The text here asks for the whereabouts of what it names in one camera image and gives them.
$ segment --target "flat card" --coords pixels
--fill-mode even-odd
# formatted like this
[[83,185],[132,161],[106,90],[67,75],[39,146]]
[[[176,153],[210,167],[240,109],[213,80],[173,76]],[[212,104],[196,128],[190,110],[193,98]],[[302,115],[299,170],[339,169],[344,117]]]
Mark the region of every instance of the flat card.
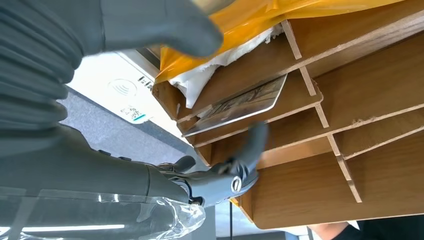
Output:
[[287,74],[213,107],[182,136],[189,137],[272,109],[286,78]]

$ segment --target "white device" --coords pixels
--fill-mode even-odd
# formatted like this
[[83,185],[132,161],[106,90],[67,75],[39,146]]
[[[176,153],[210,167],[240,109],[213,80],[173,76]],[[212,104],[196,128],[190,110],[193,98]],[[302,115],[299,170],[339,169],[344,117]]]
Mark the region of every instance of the white device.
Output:
[[136,50],[88,56],[69,87],[132,124],[148,120],[187,143],[151,90],[159,69]]

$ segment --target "wooden cubby organizer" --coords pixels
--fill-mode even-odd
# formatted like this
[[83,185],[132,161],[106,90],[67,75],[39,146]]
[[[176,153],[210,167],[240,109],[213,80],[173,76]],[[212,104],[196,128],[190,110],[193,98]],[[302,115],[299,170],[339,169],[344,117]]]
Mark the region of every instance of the wooden cubby organizer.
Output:
[[211,166],[268,123],[259,180],[236,199],[261,229],[424,213],[424,1],[281,24],[285,34],[220,67],[192,109],[168,82],[153,94],[185,131],[288,74],[271,110],[187,138]]

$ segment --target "dark clothing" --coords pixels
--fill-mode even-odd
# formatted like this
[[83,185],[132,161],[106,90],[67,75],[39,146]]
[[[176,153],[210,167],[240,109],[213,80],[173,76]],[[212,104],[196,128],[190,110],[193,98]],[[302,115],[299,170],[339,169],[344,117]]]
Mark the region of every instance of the dark clothing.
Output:
[[358,221],[333,240],[424,240],[424,215]]

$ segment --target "robotic arm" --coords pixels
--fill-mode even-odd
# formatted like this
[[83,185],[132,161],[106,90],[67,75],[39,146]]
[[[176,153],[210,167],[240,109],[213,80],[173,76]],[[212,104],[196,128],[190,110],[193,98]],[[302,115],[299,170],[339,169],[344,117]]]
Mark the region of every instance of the robotic arm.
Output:
[[[109,193],[207,207],[246,192],[258,179],[263,124],[232,158],[193,173],[184,173],[190,157],[175,165],[131,162],[91,149],[78,130],[59,124],[67,111],[56,100],[67,97],[65,84],[84,56],[160,43],[205,57],[222,41],[189,0],[0,1],[0,194]],[[1,232],[13,217],[0,215]]]

